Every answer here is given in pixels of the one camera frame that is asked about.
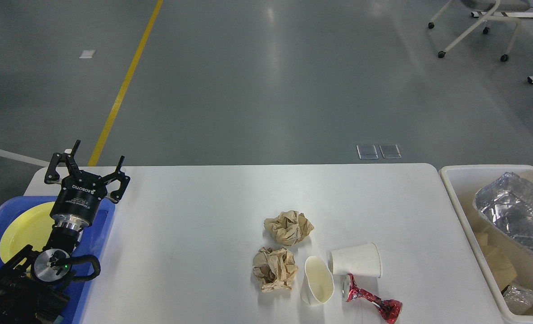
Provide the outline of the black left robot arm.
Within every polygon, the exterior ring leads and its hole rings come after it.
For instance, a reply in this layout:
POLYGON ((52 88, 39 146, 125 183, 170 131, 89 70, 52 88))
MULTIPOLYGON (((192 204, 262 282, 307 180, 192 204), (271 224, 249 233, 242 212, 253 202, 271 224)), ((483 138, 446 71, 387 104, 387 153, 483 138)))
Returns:
POLYGON ((81 170, 75 162, 80 143, 53 154, 45 174, 46 184, 61 186, 49 214, 54 223, 47 243, 40 252, 27 244, 0 268, 0 324, 53 324, 70 300, 65 289, 101 272, 96 256, 73 253, 100 203, 119 203, 131 179, 122 170, 124 156, 108 175, 81 170))

